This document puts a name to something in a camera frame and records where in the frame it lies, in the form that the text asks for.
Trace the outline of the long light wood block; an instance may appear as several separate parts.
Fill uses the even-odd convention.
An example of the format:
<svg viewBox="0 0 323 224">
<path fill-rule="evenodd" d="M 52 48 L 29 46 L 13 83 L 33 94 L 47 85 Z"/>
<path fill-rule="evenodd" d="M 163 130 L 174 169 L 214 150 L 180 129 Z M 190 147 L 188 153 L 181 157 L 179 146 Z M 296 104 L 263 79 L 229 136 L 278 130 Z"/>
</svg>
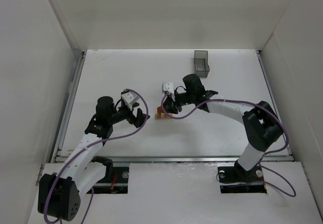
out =
<svg viewBox="0 0 323 224">
<path fill-rule="evenodd" d="M 166 114 L 155 114 L 154 118 L 156 120 L 169 120 L 171 117 L 167 116 Z"/>
</svg>

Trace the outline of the orange triangular wood block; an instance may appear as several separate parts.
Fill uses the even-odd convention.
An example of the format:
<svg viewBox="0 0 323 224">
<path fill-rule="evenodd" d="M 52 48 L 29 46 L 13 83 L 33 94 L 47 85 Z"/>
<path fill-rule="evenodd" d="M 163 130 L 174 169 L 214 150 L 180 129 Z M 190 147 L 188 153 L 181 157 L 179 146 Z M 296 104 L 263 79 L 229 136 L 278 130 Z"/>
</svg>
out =
<svg viewBox="0 0 323 224">
<path fill-rule="evenodd" d="M 164 111 L 161 106 L 157 107 L 157 114 L 159 115 L 164 114 Z"/>
</svg>

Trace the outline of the smoky transparent plastic bin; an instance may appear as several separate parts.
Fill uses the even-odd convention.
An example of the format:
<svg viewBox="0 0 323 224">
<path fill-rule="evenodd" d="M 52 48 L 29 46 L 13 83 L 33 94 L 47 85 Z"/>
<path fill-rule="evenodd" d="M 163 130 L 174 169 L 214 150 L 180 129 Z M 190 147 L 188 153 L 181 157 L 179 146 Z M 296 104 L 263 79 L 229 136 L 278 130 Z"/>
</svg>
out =
<svg viewBox="0 0 323 224">
<path fill-rule="evenodd" d="M 200 78 L 207 78 L 210 72 L 208 64 L 208 51 L 195 50 L 194 51 L 194 73 Z"/>
</svg>

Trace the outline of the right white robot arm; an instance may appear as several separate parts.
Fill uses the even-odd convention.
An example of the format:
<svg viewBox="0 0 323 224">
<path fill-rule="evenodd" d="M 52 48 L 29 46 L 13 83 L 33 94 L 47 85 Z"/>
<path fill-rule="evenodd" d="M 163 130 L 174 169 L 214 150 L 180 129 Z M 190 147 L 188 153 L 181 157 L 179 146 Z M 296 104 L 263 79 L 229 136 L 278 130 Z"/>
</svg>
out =
<svg viewBox="0 0 323 224">
<path fill-rule="evenodd" d="M 206 90 L 196 74 L 185 76 L 183 82 L 185 86 L 182 93 L 177 92 L 173 83 L 162 84 L 164 97 L 158 109 L 168 117 L 178 119 L 177 114 L 184 106 L 194 105 L 195 109 L 219 114 L 241 123 L 248 145 L 235 162 L 234 173 L 245 181 L 269 147 L 283 134 L 283 128 L 273 109 L 266 101 L 255 104 L 221 98 L 218 92 Z"/>
</svg>

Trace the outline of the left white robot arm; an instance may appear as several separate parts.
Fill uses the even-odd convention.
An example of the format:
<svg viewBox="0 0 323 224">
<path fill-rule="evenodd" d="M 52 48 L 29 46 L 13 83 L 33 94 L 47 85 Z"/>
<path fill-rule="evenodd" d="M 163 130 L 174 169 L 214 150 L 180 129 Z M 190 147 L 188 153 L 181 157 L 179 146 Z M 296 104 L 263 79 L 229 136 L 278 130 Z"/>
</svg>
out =
<svg viewBox="0 0 323 224">
<path fill-rule="evenodd" d="M 114 139 L 111 135 L 115 124 L 127 121 L 137 131 L 143 128 L 149 114 L 139 108 L 139 100 L 143 97 L 131 89 L 121 93 L 119 108 L 109 96 L 97 100 L 95 114 L 77 147 L 58 171 L 40 178 L 37 210 L 45 223 L 72 221 L 81 198 L 98 181 L 112 174 L 112 160 L 96 154 Z"/>
</svg>

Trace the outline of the aluminium front rail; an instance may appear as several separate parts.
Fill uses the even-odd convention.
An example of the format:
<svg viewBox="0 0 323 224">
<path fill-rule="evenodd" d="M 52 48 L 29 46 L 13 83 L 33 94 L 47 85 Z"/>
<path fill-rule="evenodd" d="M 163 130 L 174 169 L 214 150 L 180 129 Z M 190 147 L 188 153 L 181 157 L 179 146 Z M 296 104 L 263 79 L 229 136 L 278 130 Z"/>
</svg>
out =
<svg viewBox="0 0 323 224">
<path fill-rule="evenodd" d="M 238 157 L 216 157 L 216 156 L 205 156 L 205 157 L 165 157 L 165 156 L 153 156 L 153 157 L 143 157 L 143 156 L 107 156 L 113 162 L 235 162 Z M 57 156 L 52 163 L 63 163 L 67 157 Z M 278 162 L 293 162 L 294 158 L 291 155 L 285 156 L 266 156 L 263 161 L 278 161 Z"/>
</svg>

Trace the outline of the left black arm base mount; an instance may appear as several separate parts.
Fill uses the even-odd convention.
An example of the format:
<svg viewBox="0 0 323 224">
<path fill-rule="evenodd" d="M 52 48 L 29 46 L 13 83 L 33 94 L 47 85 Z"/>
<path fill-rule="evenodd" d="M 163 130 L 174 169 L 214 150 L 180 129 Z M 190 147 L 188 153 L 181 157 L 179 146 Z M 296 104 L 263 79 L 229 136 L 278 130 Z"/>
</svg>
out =
<svg viewBox="0 0 323 224">
<path fill-rule="evenodd" d="M 96 156 L 91 162 L 100 163 L 105 167 L 105 176 L 94 186 L 94 194 L 127 194 L 129 166 L 113 163 L 109 158 Z"/>
</svg>

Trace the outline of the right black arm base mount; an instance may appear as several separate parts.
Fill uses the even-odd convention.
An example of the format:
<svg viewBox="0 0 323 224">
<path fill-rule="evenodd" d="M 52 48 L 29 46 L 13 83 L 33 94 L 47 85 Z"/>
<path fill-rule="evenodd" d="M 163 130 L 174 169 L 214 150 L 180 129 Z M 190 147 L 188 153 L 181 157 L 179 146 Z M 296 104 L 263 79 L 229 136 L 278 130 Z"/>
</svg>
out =
<svg viewBox="0 0 323 224">
<path fill-rule="evenodd" d="M 234 166 L 219 165 L 216 175 L 222 194 L 262 193 L 266 194 L 263 172 L 256 165 L 250 171 Z"/>
</svg>

